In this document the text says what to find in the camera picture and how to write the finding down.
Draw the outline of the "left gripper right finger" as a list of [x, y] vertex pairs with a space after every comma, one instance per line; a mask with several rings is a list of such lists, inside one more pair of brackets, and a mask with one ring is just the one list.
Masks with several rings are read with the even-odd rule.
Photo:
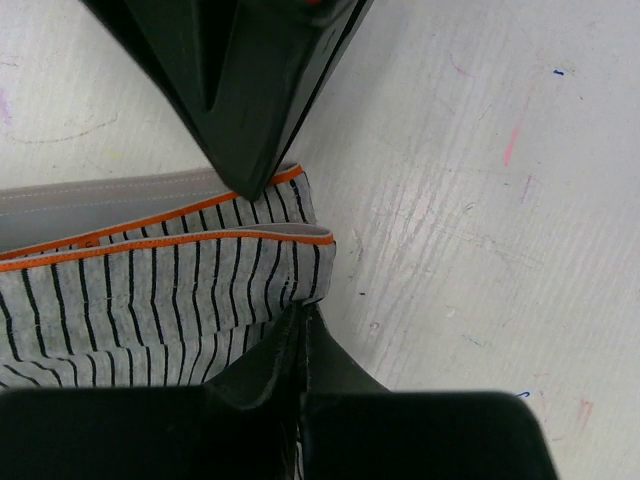
[[499, 391], [393, 392], [330, 335], [318, 307], [299, 340], [307, 479], [555, 479], [541, 428]]

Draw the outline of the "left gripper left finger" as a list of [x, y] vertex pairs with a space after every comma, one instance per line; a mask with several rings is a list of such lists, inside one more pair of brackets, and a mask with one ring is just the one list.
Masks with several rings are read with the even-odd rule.
[[197, 386], [19, 388], [1, 396], [5, 479], [290, 479], [300, 308]]

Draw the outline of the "grey striped underwear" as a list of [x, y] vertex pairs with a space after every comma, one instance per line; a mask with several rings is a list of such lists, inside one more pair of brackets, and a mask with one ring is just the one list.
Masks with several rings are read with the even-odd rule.
[[334, 257], [297, 165], [253, 201], [203, 171], [5, 191], [1, 385], [203, 383], [322, 299]]

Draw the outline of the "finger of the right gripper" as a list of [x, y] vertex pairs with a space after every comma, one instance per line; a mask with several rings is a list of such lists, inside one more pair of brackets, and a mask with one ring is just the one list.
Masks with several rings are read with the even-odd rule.
[[221, 180], [267, 187], [371, 4], [86, 2], [162, 91]]

